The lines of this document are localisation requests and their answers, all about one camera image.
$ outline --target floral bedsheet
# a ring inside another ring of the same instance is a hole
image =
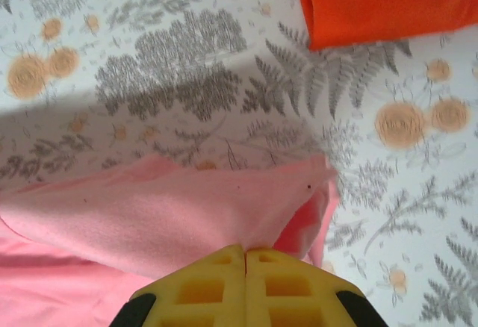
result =
[[[390,327],[478,326],[478,29],[307,44],[298,0],[0,0],[1,188],[326,152],[323,268]]]

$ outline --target light pink fabric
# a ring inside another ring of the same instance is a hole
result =
[[[240,172],[152,155],[2,193],[0,325],[107,326],[151,279],[234,243],[320,264],[335,175],[322,155]]]

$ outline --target pink fabric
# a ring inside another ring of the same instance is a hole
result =
[[[234,243],[320,264],[335,175],[322,155],[240,172],[152,155],[3,193],[0,325],[107,326],[138,288]]]

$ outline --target orange fabric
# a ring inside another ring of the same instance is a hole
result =
[[[300,0],[311,50],[419,34],[478,23],[478,0]]]

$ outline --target printed pattern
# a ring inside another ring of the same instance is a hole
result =
[[[307,47],[299,0],[0,0],[0,188],[325,152],[323,268],[390,326],[478,326],[478,29]]]

